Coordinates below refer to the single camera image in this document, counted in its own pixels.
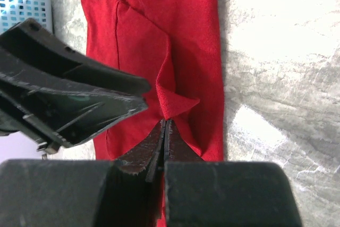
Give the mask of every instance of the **red t-shirt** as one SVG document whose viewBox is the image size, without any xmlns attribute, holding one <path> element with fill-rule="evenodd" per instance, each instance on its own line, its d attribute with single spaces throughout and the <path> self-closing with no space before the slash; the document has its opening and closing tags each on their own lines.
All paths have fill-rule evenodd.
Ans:
<svg viewBox="0 0 340 227">
<path fill-rule="evenodd" d="M 149 108 L 95 139 L 97 159 L 115 159 L 173 119 L 206 161 L 223 160 L 224 93 L 217 0 L 81 0 L 87 55 L 146 78 Z"/>
</svg>

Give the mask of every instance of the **gray marble countertop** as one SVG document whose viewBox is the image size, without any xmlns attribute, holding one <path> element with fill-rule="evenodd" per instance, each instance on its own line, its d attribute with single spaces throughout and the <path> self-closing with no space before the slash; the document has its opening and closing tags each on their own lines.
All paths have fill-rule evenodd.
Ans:
<svg viewBox="0 0 340 227">
<path fill-rule="evenodd" d="M 85 52 L 80 0 L 52 0 L 58 38 Z M 340 0 L 218 0 L 225 158 L 272 161 L 304 226 L 340 226 Z M 92 143 L 54 158 L 94 159 Z"/>
</svg>

